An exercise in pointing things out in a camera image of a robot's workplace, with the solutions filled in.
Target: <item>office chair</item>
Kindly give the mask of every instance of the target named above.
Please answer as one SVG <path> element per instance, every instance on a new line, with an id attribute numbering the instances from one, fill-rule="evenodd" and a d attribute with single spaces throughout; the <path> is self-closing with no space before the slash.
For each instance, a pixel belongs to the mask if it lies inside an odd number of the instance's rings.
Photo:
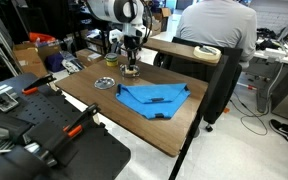
<path id="1" fill-rule="evenodd" d="M 198 46 L 200 43 L 174 37 L 172 42 L 188 46 Z M 158 53 L 153 64 L 209 83 L 201 104 L 204 121 L 208 122 L 206 130 L 211 132 L 218 117 L 222 114 L 230 100 L 242 67 L 238 64 L 242 49 L 217 47 L 223 56 L 217 66 L 208 66 L 183 58 Z"/>

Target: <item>white wall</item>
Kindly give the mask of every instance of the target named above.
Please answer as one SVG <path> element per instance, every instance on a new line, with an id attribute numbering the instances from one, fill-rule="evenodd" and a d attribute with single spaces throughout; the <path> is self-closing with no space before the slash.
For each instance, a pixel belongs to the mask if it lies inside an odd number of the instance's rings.
<path id="1" fill-rule="evenodd" d="M 275 33 L 288 25 L 288 0 L 252 0 L 251 8 L 257 12 L 257 26 Z"/>

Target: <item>floor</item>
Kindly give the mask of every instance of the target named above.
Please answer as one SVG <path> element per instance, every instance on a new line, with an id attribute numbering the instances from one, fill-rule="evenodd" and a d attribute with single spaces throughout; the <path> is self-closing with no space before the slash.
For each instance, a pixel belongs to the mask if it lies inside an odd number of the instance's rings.
<path id="1" fill-rule="evenodd" d="M 173 15 L 169 20 L 168 31 L 171 35 L 159 38 L 172 37 L 179 17 L 179 15 Z M 152 64 L 155 54 L 154 51 L 143 50 L 142 61 Z M 56 73 L 55 76 L 61 79 L 67 76 L 67 73 Z M 248 90 L 238 85 L 235 92 L 251 111 L 257 113 L 255 90 Z M 84 104 L 69 95 L 67 99 L 80 110 L 86 108 Z M 238 102 L 235 95 L 231 100 L 243 112 L 249 113 Z M 267 135 L 260 136 L 242 125 L 240 118 L 243 114 L 238 112 L 232 103 L 229 103 L 227 107 L 230 111 L 221 115 L 213 126 L 213 132 L 206 132 L 204 130 L 206 123 L 201 123 L 201 135 L 192 142 L 177 179 L 288 179 L 288 143 L 273 132 L 268 124 L 272 118 L 285 123 L 288 121 L 271 113 L 261 117 L 260 119 L 267 128 Z M 168 179 L 176 158 L 166 156 L 100 114 L 98 119 L 106 124 L 109 133 L 125 144 L 132 153 L 130 162 L 119 174 L 118 180 Z M 253 131 L 261 134 L 266 132 L 258 119 L 245 118 L 243 120 Z"/>

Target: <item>black cable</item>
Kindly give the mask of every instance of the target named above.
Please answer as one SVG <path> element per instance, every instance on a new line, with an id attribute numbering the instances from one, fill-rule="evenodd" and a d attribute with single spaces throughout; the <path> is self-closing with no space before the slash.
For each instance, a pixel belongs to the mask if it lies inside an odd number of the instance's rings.
<path id="1" fill-rule="evenodd" d="M 238 101 L 241 103 L 241 105 L 242 105 L 245 109 L 247 109 L 247 110 L 252 114 L 252 115 L 248 115 L 248 114 L 242 112 L 240 109 L 238 109 L 238 108 L 236 107 L 236 105 L 234 104 L 234 102 L 233 102 L 232 100 L 230 100 L 230 102 L 233 104 L 233 106 L 234 106 L 240 113 L 242 113 L 243 115 L 245 115 L 245 116 L 243 116 L 243 117 L 240 118 L 240 121 L 241 121 L 241 123 L 243 124 L 243 126 L 244 126 L 246 129 L 248 129 L 249 131 L 253 132 L 254 134 L 257 134 L 257 135 L 259 135 L 259 136 L 266 136 L 267 133 L 268 133 L 268 129 L 267 129 L 267 127 L 265 126 L 264 122 L 260 119 L 260 117 L 267 115 L 268 112 L 269 112 L 269 109 L 268 109 L 268 111 L 267 111 L 266 113 L 264 113 L 264 114 L 262 114 L 262 115 L 256 115 L 255 113 L 253 113 L 253 112 L 240 100 L 239 96 L 238 96 L 235 92 L 233 92 L 233 93 L 235 94 L 235 96 L 237 97 L 237 99 L 238 99 Z M 249 117 L 249 118 L 254 118 L 254 117 L 256 117 L 256 118 L 261 122 L 261 124 L 263 125 L 263 127 L 264 127 L 264 129 L 265 129 L 265 133 L 258 133 L 258 132 L 255 132 L 254 130 L 252 130 L 251 128 L 247 127 L 247 126 L 244 124 L 244 121 L 243 121 L 243 119 L 244 119 L 244 118 L 247 118 L 247 117 Z"/>

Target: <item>man's back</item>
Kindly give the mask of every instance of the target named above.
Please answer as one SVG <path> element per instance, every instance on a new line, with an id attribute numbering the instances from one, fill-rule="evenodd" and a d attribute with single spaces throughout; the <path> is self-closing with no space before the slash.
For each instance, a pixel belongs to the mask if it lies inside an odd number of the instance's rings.
<path id="1" fill-rule="evenodd" d="M 244 67 L 255 52 L 256 12 L 233 0 L 204 0 L 184 10 L 176 36 L 222 47 L 242 48 Z"/>

